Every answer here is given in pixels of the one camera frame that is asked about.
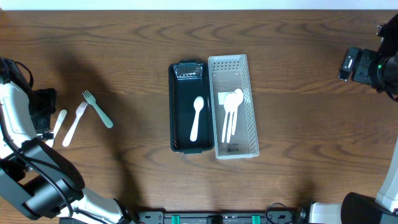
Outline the white fork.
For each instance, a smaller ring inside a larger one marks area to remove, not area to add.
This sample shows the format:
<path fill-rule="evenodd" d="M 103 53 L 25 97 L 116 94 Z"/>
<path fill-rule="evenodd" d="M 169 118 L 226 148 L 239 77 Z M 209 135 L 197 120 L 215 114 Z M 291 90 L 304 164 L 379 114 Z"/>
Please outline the white fork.
<path fill-rule="evenodd" d="M 68 147 L 72 141 L 73 135 L 75 133 L 75 130 L 78 126 L 78 123 L 80 121 L 80 118 L 83 116 L 83 113 L 86 110 L 88 103 L 87 102 L 82 102 L 79 107 L 76 109 L 76 117 L 74 122 L 72 123 L 70 129 L 68 130 L 63 142 L 62 142 L 62 146 L 63 147 Z"/>
<path fill-rule="evenodd" d="M 61 110 L 60 111 L 60 113 L 59 113 L 59 115 L 57 117 L 57 120 L 55 122 L 55 127 L 53 129 L 53 138 L 49 139 L 49 140 L 47 140 L 45 142 L 48 146 L 53 147 L 56 135 L 58 134 L 58 132 L 59 132 L 59 130 L 61 128 L 61 125 L 62 125 L 63 121 L 66 118 L 66 115 L 67 115 L 67 110 Z"/>

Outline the white spoon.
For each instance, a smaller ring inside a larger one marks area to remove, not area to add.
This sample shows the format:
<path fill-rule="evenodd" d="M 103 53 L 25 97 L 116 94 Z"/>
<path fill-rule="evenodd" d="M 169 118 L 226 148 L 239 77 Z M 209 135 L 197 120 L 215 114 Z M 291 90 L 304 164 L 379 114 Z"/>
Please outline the white spoon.
<path fill-rule="evenodd" d="M 231 97 L 232 93 L 228 93 L 224 99 L 224 111 L 225 111 L 225 116 L 224 116 L 224 122 L 223 122 L 223 130 L 222 130 L 222 138 L 221 142 L 224 143 L 225 138 L 226 138 L 226 130 L 227 130 L 227 120 L 228 120 L 228 114 L 231 111 Z"/>
<path fill-rule="evenodd" d="M 193 120 L 192 130 L 190 133 L 191 142 L 195 142 L 197 140 L 197 136 L 198 136 L 198 124 L 199 124 L 200 111 L 204 107 L 204 99 L 202 96 L 198 96 L 195 98 L 195 100 L 193 102 L 193 107 L 195 110 L 195 117 Z"/>
<path fill-rule="evenodd" d="M 235 135 L 236 132 L 236 125 L 237 125 L 237 119 L 238 119 L 238 108 L 239 105 L 243 102 L 243 91 L 238 88 L 235 91 L 236 94 L 236 106 L 235 106 L 235 110 L 234 110 L 234 114 L 233 114 L 233 125 L 232 125 L 232 135 Z"/>
<path fill-rule="evenodd" d="M 228 95 L 227 99 L 224 102 L 224 105 L 227 106 L 227 109 L 229 112 L 228 130 L 227 130 L 227 134 L 226 134 L 226 142 L 227 143 L 230 143 L 230 139 L 231 139 L 233 114 L 236 109 L 237 101 L 238 101 L 238 94 L 235 92 L 232 92 Z"/>

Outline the clear plastic basket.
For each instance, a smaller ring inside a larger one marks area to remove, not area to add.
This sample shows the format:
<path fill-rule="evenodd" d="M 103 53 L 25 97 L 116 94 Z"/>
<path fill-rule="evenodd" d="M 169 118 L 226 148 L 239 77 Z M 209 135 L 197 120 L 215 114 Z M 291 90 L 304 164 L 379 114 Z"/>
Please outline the clear plastic basket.
<path fill-rule="evenodd" d="M 256 119 L 252 99 L 248 59 L 245 54 L 221 55 L 208 58 L 210 93 L 217 159 L 246 159 L 259 155 Z M 230 143 L 221 142 L 224 122 L 224 99 L 228 93 L 240 88 L 243 102 L 238 108 L 235 135 Z"/>

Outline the black plastic basket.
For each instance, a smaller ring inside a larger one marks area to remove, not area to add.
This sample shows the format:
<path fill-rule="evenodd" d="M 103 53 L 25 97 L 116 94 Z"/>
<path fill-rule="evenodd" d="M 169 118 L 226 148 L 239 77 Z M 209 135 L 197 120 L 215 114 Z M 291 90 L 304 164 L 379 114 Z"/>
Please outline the black plastic basket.
<path fill-rule="evenodd" d="M 212 102 L 208 66 L 198 60 L 173 63 L 169 71 L 170 148 L 174 152 L 199 154 L 214 146 Z M 202 97 L 204 106 L 198 113 L 197 140 L 190 135 L 196 111 L 194 101 Z"/>

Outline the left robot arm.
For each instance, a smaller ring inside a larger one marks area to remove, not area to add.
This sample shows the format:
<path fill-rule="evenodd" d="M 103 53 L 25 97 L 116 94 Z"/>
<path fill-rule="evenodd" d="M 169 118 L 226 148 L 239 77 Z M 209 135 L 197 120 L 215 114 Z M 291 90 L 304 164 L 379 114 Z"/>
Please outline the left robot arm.
<path fill-rule="evenodd" d="M 53 88 L 33 90 L 24 64 L 1 59 L 1 197 L 31 220 L 139 223 L 116 199 L 85 187 L 77 168 L 41 137 L 55 112 Z"/>

